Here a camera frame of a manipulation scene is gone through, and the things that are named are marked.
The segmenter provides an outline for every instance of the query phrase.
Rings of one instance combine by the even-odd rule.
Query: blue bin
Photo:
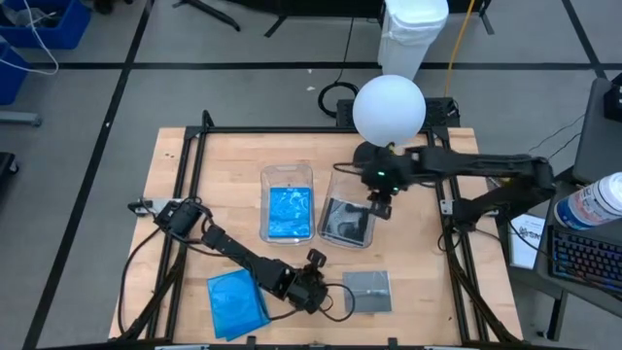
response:
[[[0,43],[0,58],[19,67],[30,68],[7,43]],[[0,62],[0,105],[12,104],[16,100],[17,92],[27,74],[26,71]]]
[[[23,0],[6,0],[13,10],[23,10]],[[46,13],[63,10],[63,17],[54,28],[37,28],[37,33],[48,49],[75,49],[85,34],[90,21],[90,10],[80,0],[29,0],[31,9],[40,8]],[[16,48],[37,48],[41,45],[29,27],[0,26],[0,36]]]

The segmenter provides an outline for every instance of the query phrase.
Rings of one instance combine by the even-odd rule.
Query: wooden table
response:
[[[170,197],[173,193],[184,130],[163,128],[155,144],[144,196]],[[477,153],[472,129],[450,129],[451,144],[461,153]],[[331,166],[349,161],[362,142],[358,134],[209,134],[199,182],[199,195],[212,209],[215,221],[227,233],[259,256],[278,258],[292,265],[306,263],[310,248],[328,257],[322,269],[328,282],[340,282],[345,271],[387,270],[391,277],[393,312],[355,314],[348,321],[333,323],[321,313],[299,312],[253,333],[259,344],[377,344],[396,337],[402,345],[460,344],[456,312],[447,260],[436,248],[441,233],[437,198],[434,190],[413,186],[394,199],[390,221],[377,220],[372,245],[363,250],[347,250],[329,245],[319,236],[311,244],[299,247],[273,246],[259,238],[259,173],[270,164],[306,163],[314,171],[316,223],[327,193]],[[414,145],[425,145],[423,136]],[[185,182],[190,185],[191,170]],[[463,197],[472,198],[487,191],[483,178],[459,178]],[[494,221],[482,219],[481,229],[497,233]],[[151,219],[138,219],[133,249],[155,226]],[[198,237],[198,227],[191,236]],[[484,234],[471,234],[471,248],[481,295],[499,319],[517,337],[522,338],[516,306],[507,277],[500,243]],[[139,314],[152,295],[164,235],[147,244],[135,257],[126,282],[123,319],[125,326]],[[175,342],[220,343],[212,326],[206,280],[240,267],[228,259],[214,259],[189,252]],[[343,291],[330,289],[335,317],[345,314]],[[291,306],[266,293],[272,315],[291,310]],[[477,338],[470,302],[466,302],[471,338]],[[162,303],[160,316],[166,315],[168,300]],[[164,322],[158,324],[163,334]],[[111,336],[118,335],[113,322]],[[244,342],[242,336],[233,342]]]

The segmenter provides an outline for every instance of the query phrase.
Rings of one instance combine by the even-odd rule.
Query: white paper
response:
[[[510,262],[511,266],[533,269],[536,264],[537,251],[527,245],[518,236],[525,238],[531,245],[539,248],[545,220],[531,215],[523,214],[514,220],[512,224],[519,232],[510,228]]]

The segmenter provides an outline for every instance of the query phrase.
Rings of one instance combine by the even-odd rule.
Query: gray floor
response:
[[[156,0],[137,62],[339,61],[347,40],[347,18],[289,18],[271,37],[263,33],[275,16],[221,1],[206,1],[233,16],[242,32],[195,9]],[[62,62],[124,62],[145,0],[122,2],[110,17],[93,15],[80,47],[54,52]],[[601,62],[622,62],[616,23],[619,0],[573,0]],[[588,63],[560,0],[494,0],[489,9],[496,35],[474,17],[459,62]],[[449,60],[463,16],[451,16],[426,62]],[[355,21],[349,61],[374,61],[378,25]],[[21,51],[32,61],[39,52]],[[607,71],[613,78],[619,72]],[[39,346],[105,340],[117,299],[122,265],[135,219],[125,204],[143,190],[155,143],[164,126],[198,123],[208,109],[218,125],[331,125],[317,108],[319,90],[337,70],[133,70],[82,216]],[[359,86],[376,69],[346,70],[344,81]],[[0,349],[21,347],[120,71],[62,70],[48,78],[31,74],[15,105],[2,109],[39,112],[44,124],[0,125],[0,150],[17,154],[21,171],[0,210]],[[592,70],[458,70],[451,95],[462,123],[475,128],[480,150],[526,152],[585,110]],[[442,70],[422,70],[415,79],[425,96],[441,96]],[[347,93],[328,97],[328,105]],[[534,151],[548,156],[580,130],[580,123]],[[576,143],[552,159],[556,171],[572,164]],[[622,320],[577,298],[569,301],[562,340],[537,338],[548,323],[552,300],[513,285],[521,325],[536,343],[591,349],[616,348]]]

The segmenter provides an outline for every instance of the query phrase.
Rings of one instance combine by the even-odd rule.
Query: white ball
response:
[[[424,124],[426,100],[410,80],[397,75],[372,79],[354,100],[354,125],[369,143],[406,144]]]

